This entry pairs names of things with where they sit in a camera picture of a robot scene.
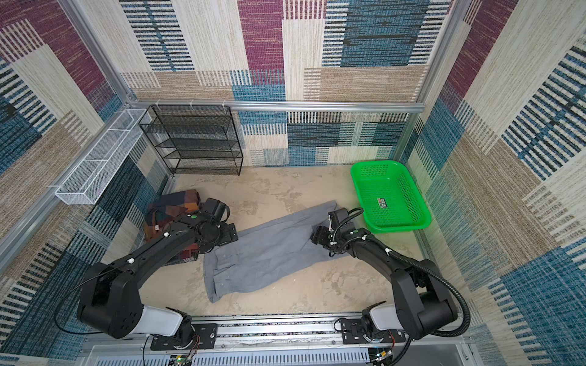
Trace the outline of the grey long sleeve shirt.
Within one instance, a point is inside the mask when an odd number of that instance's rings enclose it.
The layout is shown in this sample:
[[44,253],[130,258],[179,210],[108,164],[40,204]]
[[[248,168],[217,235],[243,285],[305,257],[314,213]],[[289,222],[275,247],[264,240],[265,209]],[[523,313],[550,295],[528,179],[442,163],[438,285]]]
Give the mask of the grey long sleeve shirt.
[[328,201],[257,227],[240,231],[238,240],[217,246],[204,256],[204,285],[212,303],[227,294],[250,293],[319,262],[329,252],[311,242],[311,234],[328,224],[339,209]]

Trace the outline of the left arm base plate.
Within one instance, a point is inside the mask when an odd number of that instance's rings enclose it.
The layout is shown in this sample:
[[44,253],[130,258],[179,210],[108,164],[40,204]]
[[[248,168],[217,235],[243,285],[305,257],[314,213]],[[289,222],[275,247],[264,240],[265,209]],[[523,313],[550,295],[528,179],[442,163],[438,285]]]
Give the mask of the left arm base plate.
[[155,335],[149,349],[151,351],[213,349],[217,331],[218,324],[216,323],[182,325],[175,335]]

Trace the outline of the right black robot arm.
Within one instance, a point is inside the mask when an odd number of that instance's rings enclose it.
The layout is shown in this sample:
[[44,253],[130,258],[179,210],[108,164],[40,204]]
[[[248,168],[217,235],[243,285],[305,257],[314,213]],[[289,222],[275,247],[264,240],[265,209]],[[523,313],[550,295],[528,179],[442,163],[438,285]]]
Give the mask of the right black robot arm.
[[333,257],[348,254],[359,259],[391,283],[394,303],[378,303],[363,311],[364,336],[377,339],[382,332],[401,330],[412,339],[426,335],[454,337],[467,330],[469,318],[461,326],[443,331],[444,326],[458,320],[456,303],[462,296],[446,281],[430,260],[418,261],[388,247],[373,233],[357,228],[353,219],[363,209],[341,208],[328,213],[326,226],[316,227],[311,242],[324,247]]

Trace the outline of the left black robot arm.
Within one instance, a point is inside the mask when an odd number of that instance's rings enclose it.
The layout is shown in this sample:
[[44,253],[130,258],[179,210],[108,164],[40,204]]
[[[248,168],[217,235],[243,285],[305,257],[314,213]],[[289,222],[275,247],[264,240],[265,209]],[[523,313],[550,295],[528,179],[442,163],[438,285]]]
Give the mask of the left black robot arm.
[[140,289],[159,268],[193,244],[198,253],[208,253],[237,241],[229,217],[226,204],[209,198],[202,209],[179,215],[157,238],[131,254],[93,265],[80,288],[78,320],[115,339],[153,335],[173,348],[186,348],[195,337],[192,318],[180,310],[143,304]]

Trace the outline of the green plastic basket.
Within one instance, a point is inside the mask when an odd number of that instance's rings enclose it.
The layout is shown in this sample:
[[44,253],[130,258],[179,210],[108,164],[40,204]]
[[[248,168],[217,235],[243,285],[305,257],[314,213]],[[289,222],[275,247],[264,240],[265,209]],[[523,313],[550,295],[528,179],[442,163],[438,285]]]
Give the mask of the green plastic basket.
[[371,232],[407,232],[430,226],[430,210],[403,164],[392,160],[360,162],[351,167],[350,174]]

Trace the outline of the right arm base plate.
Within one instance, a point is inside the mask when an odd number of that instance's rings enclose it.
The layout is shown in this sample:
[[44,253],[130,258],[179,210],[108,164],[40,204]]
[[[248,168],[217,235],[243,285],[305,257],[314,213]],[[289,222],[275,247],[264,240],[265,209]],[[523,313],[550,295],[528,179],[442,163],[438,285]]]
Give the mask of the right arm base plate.
[[343,337],[343,344],[396,344],[404,343],[406,334],[399,329],[381,330],[372,322],[363,317],[349,319],[340,317],[334,321],[334,330]]

